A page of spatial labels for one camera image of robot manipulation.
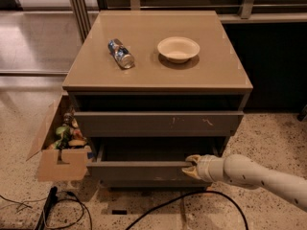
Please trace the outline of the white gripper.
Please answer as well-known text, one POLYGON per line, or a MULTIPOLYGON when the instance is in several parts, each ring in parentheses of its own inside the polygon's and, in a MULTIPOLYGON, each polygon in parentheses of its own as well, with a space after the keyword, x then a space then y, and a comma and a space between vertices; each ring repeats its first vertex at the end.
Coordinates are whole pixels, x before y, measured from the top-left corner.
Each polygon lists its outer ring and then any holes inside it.
POLYGON ((182 168, 182 172, 195 179, 205 182, 218 182, 224 180, 224 160, 214 155, 189 155, 187 162, 197 163, 197 166, 182 168))

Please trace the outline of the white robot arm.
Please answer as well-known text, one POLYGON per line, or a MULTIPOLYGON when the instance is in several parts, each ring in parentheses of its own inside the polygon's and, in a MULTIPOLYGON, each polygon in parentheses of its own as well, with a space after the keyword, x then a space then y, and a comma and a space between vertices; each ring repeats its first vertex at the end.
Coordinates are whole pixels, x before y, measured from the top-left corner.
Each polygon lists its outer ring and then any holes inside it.
POLYGON ((261 187, 307 211, 307 180, 296 175, 268 169, 242 154, 222 158, 214 155, 190 155, 191 167, 182 168, 190 177, 205 182, 223 182, 238 187, 261 187))

